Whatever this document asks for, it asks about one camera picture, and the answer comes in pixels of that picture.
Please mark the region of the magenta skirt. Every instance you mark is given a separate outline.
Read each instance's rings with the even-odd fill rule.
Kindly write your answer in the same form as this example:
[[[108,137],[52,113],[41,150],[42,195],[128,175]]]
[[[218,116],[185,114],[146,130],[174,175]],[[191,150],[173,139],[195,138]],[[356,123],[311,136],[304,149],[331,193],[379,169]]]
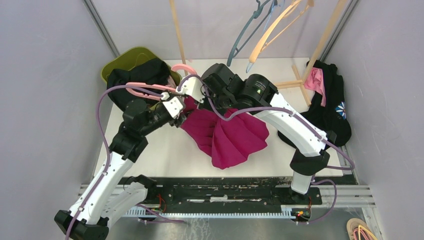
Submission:
[[[191,97],[184,103],[187,117],[181,128],[211,157],[214,167],[221,170],[234,167],[268,146],[268,128],[256,117],[242,113],[224,121],[212,111],[198,109]]]

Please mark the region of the pink hanger hook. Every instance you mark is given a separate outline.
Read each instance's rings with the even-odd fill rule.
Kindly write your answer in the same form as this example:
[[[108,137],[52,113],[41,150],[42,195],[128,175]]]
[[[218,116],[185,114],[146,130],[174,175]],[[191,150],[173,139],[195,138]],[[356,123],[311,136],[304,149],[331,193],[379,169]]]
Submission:
[[[184,83],[189,78],[190,76],[186,75],[185,78],[179,82],[179,85],[176,88],[159,84],[146,84],[144,82],[128,82],[125,84],[125,88],[133,96],[161,101],[167,99],[164,96],[165,92],[182,95],[183,93],[181,90],[184,86]]]

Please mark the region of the grey-blue plastic hanger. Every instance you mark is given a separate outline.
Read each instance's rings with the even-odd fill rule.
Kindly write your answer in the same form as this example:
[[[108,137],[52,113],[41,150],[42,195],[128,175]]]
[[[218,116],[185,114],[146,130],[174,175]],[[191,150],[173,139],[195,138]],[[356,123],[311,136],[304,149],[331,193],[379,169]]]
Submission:
[[[256,0],[257,8],[253,11],[237,38],[235,39],[227,60],[226,66],[230,67],[235,57],[241,52],[246,44],[251,40],[259,28],[268,21],[274,9],[279,5],[278,0]]]

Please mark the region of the light pink dress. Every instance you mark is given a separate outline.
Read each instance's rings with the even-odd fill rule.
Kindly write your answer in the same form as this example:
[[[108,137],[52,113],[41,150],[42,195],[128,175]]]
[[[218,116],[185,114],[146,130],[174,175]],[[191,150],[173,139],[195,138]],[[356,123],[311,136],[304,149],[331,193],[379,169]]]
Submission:
[[[166,86],[172,89],[176,89],[178,86],[171,75],[168,77]]]

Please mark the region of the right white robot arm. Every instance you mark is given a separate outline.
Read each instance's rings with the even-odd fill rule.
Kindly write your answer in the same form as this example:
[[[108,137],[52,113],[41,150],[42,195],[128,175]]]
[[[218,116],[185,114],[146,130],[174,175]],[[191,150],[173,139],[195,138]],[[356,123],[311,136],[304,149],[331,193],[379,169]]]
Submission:
[[[225,64],[215,63],[201,76],[206,88],[208,109],[224,113],[231,109],[226,120],[249,113],[261,121],[273,126],[295,146],[295,153],[290,162],[293,170],[290,188],[305,195],[312,184],[313,176],[326,168],[329,154],[326,149],[331,146],[327,133],[310,123],[298,113],[279,93],[277,87],[261,74],[251,74],[243,80]]]

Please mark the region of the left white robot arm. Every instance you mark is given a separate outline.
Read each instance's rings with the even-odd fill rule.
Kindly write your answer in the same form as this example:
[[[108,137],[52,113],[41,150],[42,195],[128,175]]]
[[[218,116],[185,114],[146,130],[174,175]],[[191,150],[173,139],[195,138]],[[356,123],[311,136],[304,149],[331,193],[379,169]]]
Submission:
[[[106,239],[118,219],[148,197],[154,181],[141,176],[110,199],[124,174],[147,147],[147,135],[165,124],[173,124],[184,108],[184,101],[177,96],[160,101],[155,110],[141,98],[127,104],[117,134],[106,145],[101,169],[69,210],[59,210],[54,217],[65,239]]]

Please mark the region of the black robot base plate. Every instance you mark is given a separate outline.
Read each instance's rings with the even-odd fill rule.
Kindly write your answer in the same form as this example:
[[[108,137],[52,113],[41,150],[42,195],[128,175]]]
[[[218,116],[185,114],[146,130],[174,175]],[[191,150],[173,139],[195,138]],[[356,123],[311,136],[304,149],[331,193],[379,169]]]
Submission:
[[[289,186],[290,177],[123,177],[123,190],[133,182],[147,189],[145,205],[158,206],[165,213],[184,214],[268,214],[281,207],[310,208],[322,205],[318,187],[305,195]]]

